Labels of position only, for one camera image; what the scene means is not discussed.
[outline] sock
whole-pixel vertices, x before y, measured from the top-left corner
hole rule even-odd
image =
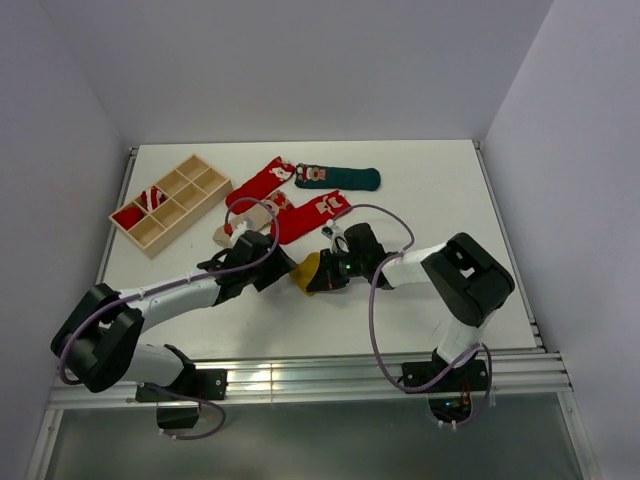
[[[276,188],[289,180],[296,171],[295,167],[280,157],[274,158],[269,164],[260,170],[255,177],[231,192],[225,203],[227,207],[242,197],[254,197],[262,200]],[[236,215],[246,212],[253,204],[242,202],[233,207],[232,212]]]
[[[149,213],[162,205],[166,199],[167,197],[165,197],[164,193],[162,193],[157,187],[148,188],[142,192],[142,195],[140,195],[142,206],[146,208]]]
[[[286,195],[280,190],[276,190],[262,201],[269,205],[271,210],[276,213],[278,219],[294,208]],[[269,225],[272,218],[271,215],[269,215],[269,212],[267,212],[262,205],[253,205],[246,212],[233,217],[229,220],[229,223],[218,227],[213,234],[213,241],[221,247],[231,248],[233,246],[231,242],[231,235],[236,227],[245,220],[249,221],[251,230],[258,231]]]
[[[122,225],[125,230],[130,230],[136,223],[144,218],[144,212],[138,207],[129,207],[113,214],[113,219]]]
[[[313,277],[316,276],[320,267],[320,252],[310,253],[304,262],[300,263],[296,268],[289,272],[289,276],[302,292],[311,297],[315,292],[307,292],[307,285],[311,283]]]
[[[286,245],[297,240],[305,233],[309,233],[324,225],[338,213],[351,205],[335,190],[326,195],[320,195],[299,208],[294,208],[278,218],[280,223],[280,243]],[[275,225],[271,225],[271,235],[275,236]]]
[[[380,187],[380,172],[375,168],[323,167],[299,163],[296,166],[296,186],[373,192]]]

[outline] black bracket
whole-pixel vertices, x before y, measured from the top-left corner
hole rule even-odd
[[[441,371],[441,362],[406,362],[402,364],[402,380],[407,387],[419,387]],[[466,382],[469,382],[470,391],[487,389],[489,377],[483,360],[468,361],[462,367],[451,370],[427,391],[419,393],[460,393]]]
[[[203,400],[224,400],[227,391],[227,371],[222,368],[195,370],[191,381],[176,393]],[[152,387],[142,386],[136,390],[136,402],[174,402],[175,398],[158,393]]]

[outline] wooden compartment box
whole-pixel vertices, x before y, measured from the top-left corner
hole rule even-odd
[[[156,256],[233,190],[231,180],[197,155],[189,157],[152,187],[166,197],[155,210],[147,211],[140,194],[109,216],[149,258]],[[127,230],[114,216],[131,207],[140,209],[143,216]]]

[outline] white table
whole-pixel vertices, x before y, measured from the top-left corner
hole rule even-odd
[[[145,145],[140,147],[126,201],[160,179],[191,154],[202,156],[240,186],[272,158],[354,168],[375,167],[382,175],[376,192],[345,192],[351,204],[375,203],[400,215],[416,234],[416,248],[471,234],[513,273],[507,248],[473,144],[460,141],[302,142],[253,144]],[[293,181],[282,190],[299,206],[323,190],[303,190]],[[117,233],[104,281],[130,288],[181,275],[209,259],[219,247],[214,230],[223,223],[216,206],[154,259]],[[359,209],[343,228],[369,222],[387,250],[407,242],[403,228],[384,214]],[[296,261],[328,247],[316,230],[283,248]],[[307,297],[288,277],[257,294],[242,295],[216,308],[189,312],[145,333],[142,341],[171,343],[192,358],[246,359],[371,353],[367,328],[369,285],[354,280],[340,292]],[[379,291],[376,325],[383,352],[431,351],[445,332],[450,313],[430,285]],[[492,349],[528,349],[536,343],[520,292],[516,290],[485,330]]]

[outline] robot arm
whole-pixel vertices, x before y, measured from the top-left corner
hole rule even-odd
[[[95,285],[58,331],[51,350],[61,357],[74,332],[111,304],[113,308],[87,326],[72,343],[66,366],[92,392],[106,390],[119,380],[131,380],[189,395],[194,387],[193,362],[171,345],[139,345],[140,335],[182,313],[234,298],[249,284],[262,291],[290,272],[296,264],[279,246],[264,262],[243,269],[264,257],[272,243],[269,236],[247,231],[232,249],[217,253],[198,264],[197,270],[169,282],[122,291],[106,284]],[[216,275],[229,270],[234,273]]]
[[[385,252],[369,224],[353,225],[344,232],[335,224],[323,233],[332,247],[320,252],[320,261],[307,293],[344,288],[353,277],[369,283],[375,270],[394,252]],[[453,319],[436,355],[450,364],[479,342],[482,329],[515,289],[513,278],[470,235],[459,233],[439,245],[406,252],[382,267],[376,287],[393,289],[415,283],[432,283]]]

